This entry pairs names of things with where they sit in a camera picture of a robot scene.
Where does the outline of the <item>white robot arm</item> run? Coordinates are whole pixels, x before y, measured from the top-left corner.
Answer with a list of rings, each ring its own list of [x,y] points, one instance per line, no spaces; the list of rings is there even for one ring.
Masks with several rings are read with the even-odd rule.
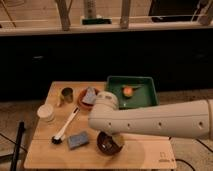
[[[99,92],[89,114],[92,129],[108,134],[129,133],[213,140],[213,100],[120,110],[111,92]]]

